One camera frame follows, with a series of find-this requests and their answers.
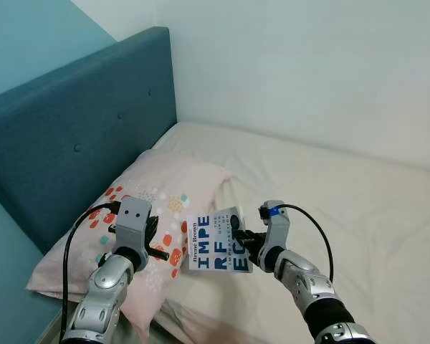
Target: black cable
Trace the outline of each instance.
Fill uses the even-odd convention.
[[[67,237],[67,242],[65,243],[65,250],[64,250],[64,258],[62,261],[62,319],[60,324],[60,336],[59,336],[59,343],[62,342],[62,339],[65,334],[65,330],[67,329],[67,313],[68,313],[68,298],[69,298],[69,282],[68,282],[68,260],[69,260],[69,250],[70,250],[70,243],[72,242],[72,238],[75,235],[75,232],[77,231],[80,224],[93,212],[100,210],[100,209],[109,209],[114,214],[118,214],[119,205],[121,205],[120,202],[113,202],[113,203],[105,203],[100,204],[98,206],[94,206],[88,211],[86,211],[82,216],[79,217],[79,219],[75,222],[72,229],[70,229],[69,236]]]
[[[314,220],[314,218],[304,209],[301,209],[299,206],[293,206],[291,204],[280,204],[276,206],[275,208],[291,208],[294,210],[298,210],[300,213],[304,214],[318,229],[320,234],[322,235],[323,241],[325,242],[325,246],[327,247],[328,252],[328,259],[330,260],[330,281],[333,282],[333,255],[331,253],[331,247],[330,242],[327,239],[327,236],[325,235],[325,232],[323,231],[322,227]]]

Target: white mattress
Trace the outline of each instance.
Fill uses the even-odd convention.
[[[378,343],[430,343],[429,172],[189,123],[156,147],[231,171],[214,205],[241,206],[248,229],[266,230],[257,208],[267,199],[306,209],[330,240],[334,285],[355,320]],[[289,216],[288,248],[328,274],[317,230]],[[156,320],[185,343],[313,343],[291,294],[257,267],[223,274],[186,265]]]

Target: pillowcase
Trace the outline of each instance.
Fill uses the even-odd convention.
[[[216,190],[230,177],[222,167],[210,163],[147,150],[93,204],[134,196],[151,202],[151,216],[159,216],[150,246],[168,252],[169,260],[150,257],[146,268],[135,273],[121,307],[144,343],[150,322],[165,300],[166,288],[178,275],[187,253],[186,216],[208,211]],[[96,211],[74,235],[68,262],[69,300],[79,302],[83,298],[99,259],[112,250],[115,235],[108,232],[108,227],[115,217],[107,209]],[[27,289],[62,298],[62,257],[67,236],[68,232],[35,267]]]

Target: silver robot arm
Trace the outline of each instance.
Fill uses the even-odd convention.
[[[237,241],[249,250],[250,260],[274,272],[291,293],[315,344],[375,344],[357,324],[336,294],[332,282],[311,262],[286,247],[290,220],[281,201],[266,201],[260,215],[267,233],[236,231]]]
[[[114,254],[104,255],[91,274],[62,344],[110,344],[134,273],[145,268],[148,255],[168,259],[168,253],[149,247],[158,224],[150,211],[150,203],[133,197],[121,203],[116,225],[109,228],[116,233]]]

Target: bed frame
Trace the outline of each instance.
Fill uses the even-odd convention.
[[[0,203],[44,254],[175,123],[171,48],[163,27],[10,90],[0,95]],[[24,272],[27,278],[31,272]],[[13,285],[13,274],[5,275]],[[0,317],[13,307],[24,305],[3,307]],[[32,305],[25,307],[32,318]]]

